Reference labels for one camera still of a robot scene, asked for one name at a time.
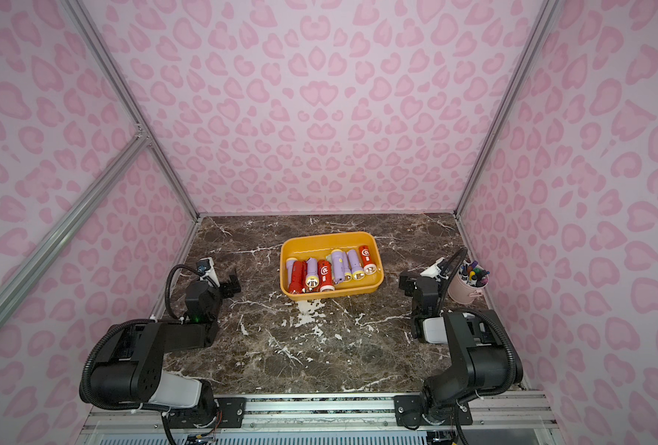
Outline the red flashlight white logo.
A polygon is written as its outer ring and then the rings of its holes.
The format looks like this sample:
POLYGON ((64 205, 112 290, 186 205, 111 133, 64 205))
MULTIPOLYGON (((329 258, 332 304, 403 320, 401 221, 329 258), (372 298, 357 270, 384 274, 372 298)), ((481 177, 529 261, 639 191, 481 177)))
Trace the red flashlight white logo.
POLYGON ((362 263, 362 270, 367 276, 371 276, 377 272, 376 263, 371 255, 371 250, 367 245, 360 246, 359 256, 362 263))

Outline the purple flashlight yellow top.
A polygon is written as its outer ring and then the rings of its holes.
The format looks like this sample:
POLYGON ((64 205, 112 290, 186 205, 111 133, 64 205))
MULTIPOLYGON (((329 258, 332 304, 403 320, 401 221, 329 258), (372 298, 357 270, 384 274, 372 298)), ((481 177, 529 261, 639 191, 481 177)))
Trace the purple flashlight yellow top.
POLYGON ((294 257, 289 257, 286 260, 286 282, 288 285, 292 282, 293 268, 296 261, 297 259, 294 257))

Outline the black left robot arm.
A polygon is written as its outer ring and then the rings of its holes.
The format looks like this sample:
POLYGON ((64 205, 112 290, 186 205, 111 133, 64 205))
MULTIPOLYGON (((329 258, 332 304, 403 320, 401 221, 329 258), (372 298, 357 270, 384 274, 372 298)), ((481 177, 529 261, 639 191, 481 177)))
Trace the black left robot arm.
POLYGON ((171 267, 164 287, 167 315, 108 328, 82 368, 80 399, 107 411, 160 413, 164 428, 215 428, 221 408, 210 382, 164 370, 171 352, 210 347, 223 302, 242 290, 236 272, 219 280, 212 261, 171 267))

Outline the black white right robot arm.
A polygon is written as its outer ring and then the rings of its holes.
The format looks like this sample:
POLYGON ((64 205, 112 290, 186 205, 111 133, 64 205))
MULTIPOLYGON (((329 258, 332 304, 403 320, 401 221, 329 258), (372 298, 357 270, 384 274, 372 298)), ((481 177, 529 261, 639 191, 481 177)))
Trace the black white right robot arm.
POLYGON ((467 259, 466 248, 421 274, 399 275, 399 289, 412 300, 412 337, 447 346, 451 360, 446 370, 425 379, 419 394, 394 398, 399 426, 451 426, 461 434, 473 423, 470 402, 502 395, 522 381, 521 359, 496 311, 444 308, 446 300, 476 299, 489 275, 467 259))

